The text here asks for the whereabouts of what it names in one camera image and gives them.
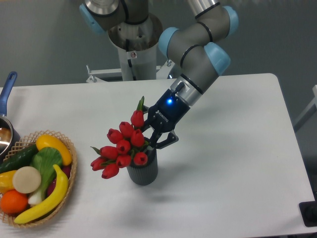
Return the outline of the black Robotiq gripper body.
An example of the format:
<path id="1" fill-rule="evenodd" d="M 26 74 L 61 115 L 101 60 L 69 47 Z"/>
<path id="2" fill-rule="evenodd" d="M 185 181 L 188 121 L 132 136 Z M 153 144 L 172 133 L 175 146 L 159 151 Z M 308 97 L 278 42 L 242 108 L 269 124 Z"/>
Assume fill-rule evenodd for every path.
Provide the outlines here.
<path id="1" fill-rule="evenodd" d="M 156 104 L 149 108 L 147 125 L 159 133 L 170 132 L 189 109 L 186 103 L 167 89 Z"/>

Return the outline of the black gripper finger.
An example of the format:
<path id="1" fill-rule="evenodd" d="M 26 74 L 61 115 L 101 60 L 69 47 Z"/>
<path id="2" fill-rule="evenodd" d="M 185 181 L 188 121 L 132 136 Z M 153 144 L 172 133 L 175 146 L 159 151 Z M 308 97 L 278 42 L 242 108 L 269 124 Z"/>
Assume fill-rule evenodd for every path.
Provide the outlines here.
<path id="1" fill-rule="evenodd" d="M 154 149 L 163 149 L 173 143 L 176 143 L 179 140 L 179 137 L 175 134 L 174 130 L 170 131 L 167 135 L 167 138 L 161 142 L 158 142 L 162 136 L 161 132 L 154 131 L 149 139 L 149 150 Z"/>
<path id="2" fill-rule="evenodd" d="M 151 127 L 149 123 L 149 107 L 143 105 L 142 111 L 143 111 L 143 116 L 145 116 L 145 119 L 144 119 L 144 125 L 141 128 L 141 131 L 146 131 L 147 129 Z"/>

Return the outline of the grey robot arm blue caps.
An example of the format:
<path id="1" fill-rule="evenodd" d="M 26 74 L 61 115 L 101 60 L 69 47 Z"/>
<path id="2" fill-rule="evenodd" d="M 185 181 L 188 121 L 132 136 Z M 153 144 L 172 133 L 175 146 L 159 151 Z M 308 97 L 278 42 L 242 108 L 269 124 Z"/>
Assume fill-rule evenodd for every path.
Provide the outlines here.
<path id="1" fill-rule="evenodd" d="M 188 5 L 196 21 L 184 30 L 163 29 L 146 0 L 86 0 L 79 7 L 90 29 L 107 33 L 117 48 L 123 80 L 155 79 L 157 51 L 181 68 L 155 105 L 141 106 L 148 115 L 143 130 L 153 130 L 151 149 L 178 140 L 176 124 L 230 65 L 217 42 L 237 30 L 235 10 L 217 0 L 190 0 Z"/>

